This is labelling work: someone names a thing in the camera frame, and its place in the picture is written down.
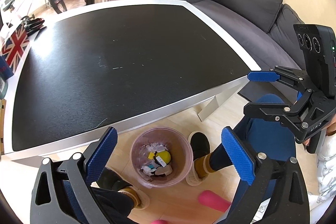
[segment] person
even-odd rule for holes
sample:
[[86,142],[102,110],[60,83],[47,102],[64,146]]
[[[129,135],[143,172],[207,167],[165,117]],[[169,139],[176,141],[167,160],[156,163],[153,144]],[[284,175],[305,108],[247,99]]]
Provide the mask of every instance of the person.
[[[279,97],[273,94],[267,94],[257,102],[283,103]],[[308,193],[310,223],[316,223],[320,219],[336,194],[336,115],[326,127],[327,135],[321,152],[317,154],[319,195]],[[245,116],[233,130],[242,141],[248,142],[255,151],[263,152],[271,159],[287,161],[290,157],[296,157],[294,135],[288,128],[282,127],[279,122],[267,122],[262,119]],[[194,164],[186,177],[189,185],[200,185],[211,173],[232,165],[222,144],[213,152],[210,152],[209,141],[203,133],[193,132],[189,136],[189,141],[194,153]],[[256,222],[263,217],[275,182],[275,180],[270,181],[263,202],[259,206],[252,222]],[[239,182],[227,215],[233,211],[248,187],[247,182],[242,180]]]
[[[257,102],[283,103],[273,94],[261,97]],[[247,141],[257,152],[263,152],[274,160],[287,161],[296,157],[295,139],[293,133],[279,122],[266,122],[262,119],[243,117],[234,128],[236,135]],[[322,150],[318,154],[318,192],[319,195],[309,193],[310,223],[316,223],[330,205],[336,194],[336,116],[327,124],[327,136]],[[222,144],[210,152],[207,137],[201,132],[193,132],[189,142],[194,154],[194,162],[186,181],[191,186],[198,186],[211,173],[232,165]],[[127,218],[132,209],[144,209],[149,205],[149,197],[141,190],[125,181],[117,172],[105,168],[97,181],[100,188],[92,188],[100,204],[108,216],[117,224],[135,224]],[[260,220],[265,212],[275,186],[271,180],[263,202],[261,203],[252,222]],[[240,181],[232,201],[230,214],[248,188],[245,181]]]

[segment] camera lens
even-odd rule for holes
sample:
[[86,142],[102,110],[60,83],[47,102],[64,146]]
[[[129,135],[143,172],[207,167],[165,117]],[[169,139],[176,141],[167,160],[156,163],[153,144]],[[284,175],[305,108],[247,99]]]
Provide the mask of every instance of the camera lens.
[[317,40],[316,37],[313,37],[313,46],[314,46],[315,51],[317,53],[320,53],[321,47],[320,47],[320,43],[319,43],[319,41]]
[[303,39],[302,36],[300,34],[297,35],[297,38],[299,39],[299,43],[301,46],[303,46]]
[[304,42],[306,43],[306,47],[308,50],[311,50],[311,42],[310,42],[310,38],[308,35],[304,34],[303,35],[303,39],[304,39]]

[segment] trash can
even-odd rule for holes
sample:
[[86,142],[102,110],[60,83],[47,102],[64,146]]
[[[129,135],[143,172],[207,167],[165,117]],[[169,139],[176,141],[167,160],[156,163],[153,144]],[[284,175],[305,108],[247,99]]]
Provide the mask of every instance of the trash can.
[[[173,170],[170,175],[154,177],[143,173],[139,154],[151,143],[160,143],[170,152],[170,164]],[[139,183],[148,188],[162,188],[175,185],[187,176],[193,164],[193,151],[188,140],[178,131],[168,127],[156,127],[141,133],[136,138],[131,147],[130,160]]]

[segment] brown sock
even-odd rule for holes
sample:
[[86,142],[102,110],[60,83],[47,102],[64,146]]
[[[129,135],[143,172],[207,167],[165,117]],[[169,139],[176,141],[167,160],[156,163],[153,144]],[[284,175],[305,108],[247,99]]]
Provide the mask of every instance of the brown sock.
[[216,172],[210,167],[210,154],[205,155],[204,157],[198,158],[194,162],[195,170],[198,177],[201,179],[210,173]]
[[118,192],[125,194],[126,196],[130,197],[133,200],[133,202],[134,202],[134,207],[133,208],[135,208],[135,207],[137,207],[141,204],[141,199],[139,198],[136,191],[133,190],[132,188],[126,187],[124,189],[119,190]]

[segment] table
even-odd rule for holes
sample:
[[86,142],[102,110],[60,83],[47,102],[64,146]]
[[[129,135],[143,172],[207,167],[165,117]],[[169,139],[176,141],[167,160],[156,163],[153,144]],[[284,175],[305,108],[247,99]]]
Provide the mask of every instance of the table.
[[24,159],[149,124],[213,98],[203,119],[260,70],[217,23],[179,0],[69,10],[40,32],[8,81],[3,158]]

